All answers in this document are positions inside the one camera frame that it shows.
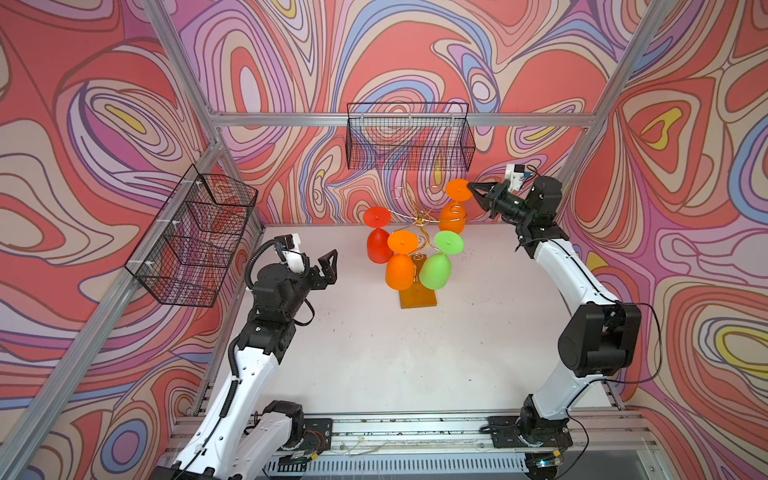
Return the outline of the orange wine glass back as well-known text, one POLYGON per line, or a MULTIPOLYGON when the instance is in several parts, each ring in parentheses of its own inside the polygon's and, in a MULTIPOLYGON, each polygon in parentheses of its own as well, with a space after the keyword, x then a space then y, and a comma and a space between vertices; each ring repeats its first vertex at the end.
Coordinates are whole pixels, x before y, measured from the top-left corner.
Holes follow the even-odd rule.
POLYGON ((445 185, 444 193, 449 202, 440 212, 438 227, 441 231, 461 234, 467 221, 464 203, 473 198, 468 188, 468 181, 465 179, 451 180, 445 185))

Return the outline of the green wine glass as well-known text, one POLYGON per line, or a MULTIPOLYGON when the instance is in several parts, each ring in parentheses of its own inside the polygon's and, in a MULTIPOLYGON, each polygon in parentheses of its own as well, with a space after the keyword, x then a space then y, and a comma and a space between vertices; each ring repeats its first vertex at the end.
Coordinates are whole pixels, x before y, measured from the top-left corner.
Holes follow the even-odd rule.
POLYGON ((446 286, 452 274, 450 256, 461 254, 465 243, 462 237, 453 231, 440 231, 434 237, 434 247, 437 254, 429 257, 423 264, 420 273, 420 283, 430 290, 440 290, 446 286))

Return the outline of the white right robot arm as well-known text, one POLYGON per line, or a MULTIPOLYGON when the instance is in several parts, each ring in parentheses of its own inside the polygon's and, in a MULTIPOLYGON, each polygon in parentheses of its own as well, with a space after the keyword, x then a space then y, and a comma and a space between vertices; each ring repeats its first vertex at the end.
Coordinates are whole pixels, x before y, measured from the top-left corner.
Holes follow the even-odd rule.
POLYGON ((548 273, 571 315, 558 337, 559 362, 544 385, 526 397, 518 416, 491 417, 483 430, 497 448, 565 450, 572 444, 572 407, 593 385, 630 366, 643 315, 640 305, 620 301, 577 257, 555 220, 561 182, 538 176, 521 198, 514 190, 523 183, 523 174, 514 173, 502 182, 455 180, 446 187, 452 200, 474 199, 490 217, 514 226, 519 246, 548 273))

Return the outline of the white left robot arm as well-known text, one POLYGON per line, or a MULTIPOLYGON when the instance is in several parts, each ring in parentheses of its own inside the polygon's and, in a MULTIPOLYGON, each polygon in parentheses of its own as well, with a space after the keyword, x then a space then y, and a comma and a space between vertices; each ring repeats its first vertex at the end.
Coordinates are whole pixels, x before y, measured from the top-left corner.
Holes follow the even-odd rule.
POLYGON ((281 365, 311 304, 312 291, 338 279, 338 252, 310 261, 296 234, 274 237, 249 258, 244 281, 253 303, 245 325, 229 341, 228 375, 192 438, 153 479, 253 479, 277 457, 285 466, 305 466, 326 451, 327 434, 307 427, 300 404, 258 400, 281 365))

